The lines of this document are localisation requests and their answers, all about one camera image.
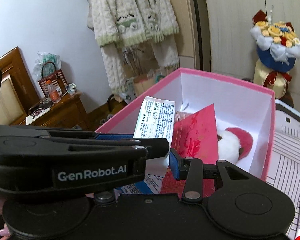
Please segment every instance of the blue gripper pad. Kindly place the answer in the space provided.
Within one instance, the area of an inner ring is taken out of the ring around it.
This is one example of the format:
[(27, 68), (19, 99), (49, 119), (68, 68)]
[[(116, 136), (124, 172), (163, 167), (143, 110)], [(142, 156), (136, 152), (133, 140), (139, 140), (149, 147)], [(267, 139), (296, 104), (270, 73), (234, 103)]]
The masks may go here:
[(180, 174), (179, 167), (178, 167), (178, 160), (172, 152), (170, 152), (169, 157), (170, 157), (169, 166), (170, 166), (172, 175), (173, 175), (174, 179), (178, 180), (179, 174)]
[(111, 141), (119, 141), (121, 139), (132, 139), (133, 134), (106, 134), (106, 133), (101, 133), (98, 134), (95, 139), (96, 140), (111, 140)]

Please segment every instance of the red ribbon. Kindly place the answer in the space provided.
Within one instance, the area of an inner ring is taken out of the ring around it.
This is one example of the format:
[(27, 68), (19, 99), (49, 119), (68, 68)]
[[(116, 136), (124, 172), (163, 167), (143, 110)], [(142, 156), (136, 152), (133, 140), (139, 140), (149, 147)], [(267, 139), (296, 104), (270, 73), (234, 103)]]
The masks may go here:
[(281, 74), (283, 78), (285, 79), (286, 83), (290, 83), (292, 76), (290, 76), (288, 73), (278, 72), (278, 71), (271, 71), (269, 75), (267, 76), (263, 86), (267, 87), (268, 84), (273, 86), (275, 83), (275, 79), (277, 78), (277, 74)]

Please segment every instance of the white knit sweater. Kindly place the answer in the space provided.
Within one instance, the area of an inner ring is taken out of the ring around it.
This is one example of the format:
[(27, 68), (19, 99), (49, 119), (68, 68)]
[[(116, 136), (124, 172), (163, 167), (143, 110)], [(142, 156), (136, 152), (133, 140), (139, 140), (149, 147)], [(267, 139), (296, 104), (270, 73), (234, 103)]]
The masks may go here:
[(125, 91), (117, 48), (151, 41), (160, 67), (178, 67), (178, 52), (171, 34), (178, 33), (179, 27), (169, 0), (91, 0), (91, 16), (114, 93)]

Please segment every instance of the barcode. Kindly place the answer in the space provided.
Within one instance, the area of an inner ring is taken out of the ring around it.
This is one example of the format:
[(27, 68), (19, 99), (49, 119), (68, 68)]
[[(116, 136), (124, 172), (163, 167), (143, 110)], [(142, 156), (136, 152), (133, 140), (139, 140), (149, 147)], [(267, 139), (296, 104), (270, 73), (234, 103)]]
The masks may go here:
[(142, 192), (137, 188), (135, 184), (127, 185), (128, 190), (131, 194), (142, 194)]

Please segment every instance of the yellow flower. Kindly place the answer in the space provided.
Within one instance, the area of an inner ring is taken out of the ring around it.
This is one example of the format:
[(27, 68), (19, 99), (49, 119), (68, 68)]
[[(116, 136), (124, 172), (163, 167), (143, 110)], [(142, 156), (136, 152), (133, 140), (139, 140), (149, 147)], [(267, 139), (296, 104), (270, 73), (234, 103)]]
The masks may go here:
[(294, 32), (284, 33), (283, 36), (286, 37), (287, 40), (289, 40), (291, 42), (294, 40), (294, 38), (297, 38), (297, 35)]
[(256, 25), (259, 26), (260, 30), (262, 30), (262, 31), (268, 29), (268, 27), (269, 27), (268, 22), (257, 22)]
[(286, 41), (286, 46), (287, 46), (287, 48), (291, 48), (292, 47), (292, 42), (287, 40)]
[(268, 31), (272, 37), (282, 36), (282, 31), (273, 25), (268, 28)]
[(265, 36), (265, 37), (269, 37), (270, 36), (270, 34), (269, 34), (269, 32), (267, 30), (262, 31), (262, 35)]
[(281, 43), (281, 38), (280, 37), (274, 37), (273, 42), (274, 43)]

